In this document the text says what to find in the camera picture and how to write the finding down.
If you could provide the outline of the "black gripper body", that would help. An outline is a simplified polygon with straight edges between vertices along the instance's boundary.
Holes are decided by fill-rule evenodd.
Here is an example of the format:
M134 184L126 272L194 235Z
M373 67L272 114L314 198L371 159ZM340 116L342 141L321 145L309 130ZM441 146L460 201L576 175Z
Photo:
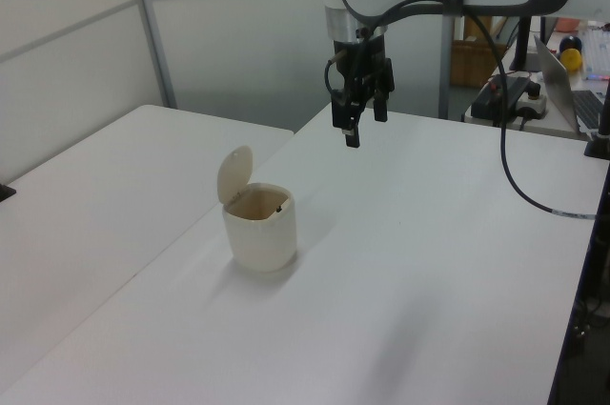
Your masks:
M343 90L356 91L359 79L382 68L385 60L385 37L378 36L368 42L344 43L334 41L335 54L345 54L335 63L343 77Z

